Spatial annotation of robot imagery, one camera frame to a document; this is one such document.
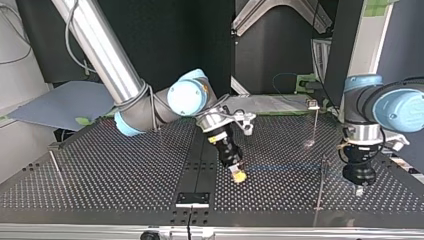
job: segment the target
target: black end effector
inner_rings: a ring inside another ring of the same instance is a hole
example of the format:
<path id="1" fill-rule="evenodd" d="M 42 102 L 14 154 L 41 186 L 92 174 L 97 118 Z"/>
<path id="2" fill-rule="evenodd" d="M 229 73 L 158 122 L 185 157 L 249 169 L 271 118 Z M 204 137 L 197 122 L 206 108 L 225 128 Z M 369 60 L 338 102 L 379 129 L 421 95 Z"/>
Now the black end effector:
<path id="1" fill-rule="evenodd" d="M 356 145 L 344 147 L 343 153 L 348 161 L 343 167 L 343 177 L 355 185 L 374 184 L 377 174 L 371 166 L 371 160 L 378 153 L 378 149 L 378 144 L 368 147 Z"/>
<path id="2" fill-rule="evenodd" d="M 218 150 L 218 158 L 224 167 L 240 163 L 243 158 L 241 149 L 234 143 L 230 124 L 206 133 L 208 140 Z"/>
<path id="3" fill-rule="evenodd" d="M 235 123 L 243 130 L 244 135 L 253 133 L 251 121 L 256 117 L 253 113 L 237 110 L 230 113 L 226 106 L 214 106 L 197 116 L 197 125 L 202 128 L 208 141 L 213 144 L 219 153 L 222 165 L 231 172 L 234 182 L 241 183 L 246 180 L 246 174 L 240 169 L 243 159 L 241 149 L 234 143 L 234 133 L 231 124 Z"/>

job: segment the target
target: optical breadboard table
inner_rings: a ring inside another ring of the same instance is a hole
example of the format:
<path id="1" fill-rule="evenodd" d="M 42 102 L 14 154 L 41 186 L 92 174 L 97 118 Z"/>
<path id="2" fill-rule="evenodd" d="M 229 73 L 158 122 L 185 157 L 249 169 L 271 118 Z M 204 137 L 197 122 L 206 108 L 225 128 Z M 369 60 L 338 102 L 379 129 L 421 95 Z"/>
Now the optical breadboard table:
<path id="1" fill-rule="evenodd" d="M 234 128 L 248 175 L 236 184 L 193 119 L 135 137 L 101 119 L 0 185 L 0 239 L 124 226 L 137 234 L 150 226 L 406 229 L 424 236 L 424 186 L 380 155 L 377 182 L 356 197 L 341 176 L 342 136 L 331 116 L 319 116 L 315 136 L 314 115 L 259 116 L 254 125 L 253 136 Z M 206 207 L 177 208 L 185 196 L 201 196 Z"/>

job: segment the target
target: metal rod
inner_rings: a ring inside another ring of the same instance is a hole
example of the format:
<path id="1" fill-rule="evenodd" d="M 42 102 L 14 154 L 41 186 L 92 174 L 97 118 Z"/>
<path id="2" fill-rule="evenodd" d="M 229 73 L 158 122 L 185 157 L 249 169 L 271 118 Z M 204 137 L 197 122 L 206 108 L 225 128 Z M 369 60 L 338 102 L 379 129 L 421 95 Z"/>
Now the metal rod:
<path id="1" fill-rule="evenodd" d="M 52 0 L 68 19 L 77 0 Z M 96 0 L 78 0 L 72 19 L 72 32 L 99 74 L 115 103 L 121 105 L 145 89 Z"/>
<path id="2" fill-rule="evenodd" d="M 50 157 L 52 157 L 52 160 L 53 160 L 54 166 L 56 168 L 56 171 L 58 171 L 60 173 L 61 170 L 60 170 L 59 164 L 57 164 L 56 157 L 54 156 L 53 151 L 49 151 L 49 154 L 50 154 Z"/>

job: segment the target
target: black metal plate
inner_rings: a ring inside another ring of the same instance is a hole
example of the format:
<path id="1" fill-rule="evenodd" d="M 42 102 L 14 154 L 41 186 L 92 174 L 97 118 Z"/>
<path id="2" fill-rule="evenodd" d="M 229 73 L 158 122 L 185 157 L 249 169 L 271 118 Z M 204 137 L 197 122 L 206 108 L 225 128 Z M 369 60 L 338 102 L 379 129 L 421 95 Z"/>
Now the black metal plate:
<path id="1" fill-rule="evenodd" d="M 336 146 L 342 135 L 336 122 L 320 116 L 315 144 L 308 146 L 313 122 L 313 115 L 259 117 L 253 137 L 234 127 L 248 178 L 236 184 L 221 166 L 200 175 L 197 191 L 210 191 L 213 198 L 206 225 L 419 227 L 424 220 L 424 185 L 380 156 L 374 161 L 377 183 L 362 198 L 355 197 L 353 186 L 341 176 L 343 163 Z M 323 157 L 330 168 L 317 214 Z M 213 162 L 218 163 L 217 153 L 205 146 L 202 164 Z M 405 221 L 407 216 L 414 217 Z"/>
<path id="2" fill-rule="evenodd" d="M 201 148 L 197 157 L 191 154 L 198 132 L 193 120 L 181 119 L 129 138 L 113 120 L 100 121 L 53 152 L 61 172 L 46 156 L 34 171 L 0 188 L 0 222 L 168 225 L 178 218 L 176 193 L 195 187 L 179 182 L 193 174 L 184 170 L 190 158 L 199 161 Z"/>

